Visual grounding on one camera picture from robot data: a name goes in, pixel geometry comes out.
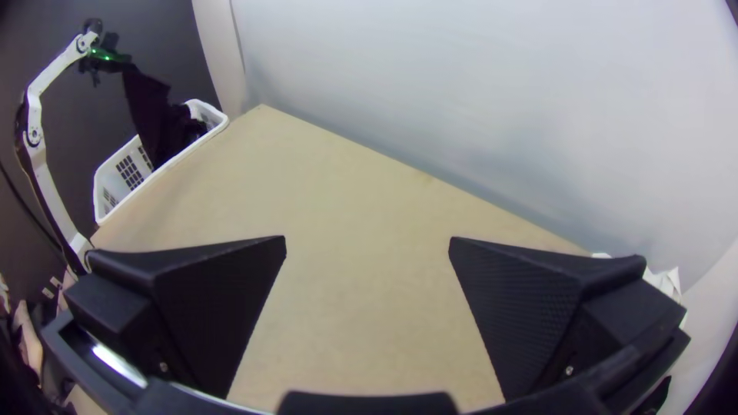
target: white plastic basket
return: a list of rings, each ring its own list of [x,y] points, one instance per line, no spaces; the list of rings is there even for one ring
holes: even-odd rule
[[[151,173],[152,166],[141,140],[136,135],[120,150],[116,151],[95,172],[95,186],[92,191],[92,202],[95,205],[95,221],[102,225],[126,201],[130,200],[151,183],[157,176],[164,174],[179,161],[195,151],[198,146],[213,138],[228,126],[228,116],[198,99],[191,99],[185,104],[190,108],[190,115],[203,121],[208,126],[208,133],[198,138],[186,149],[179,152]]]

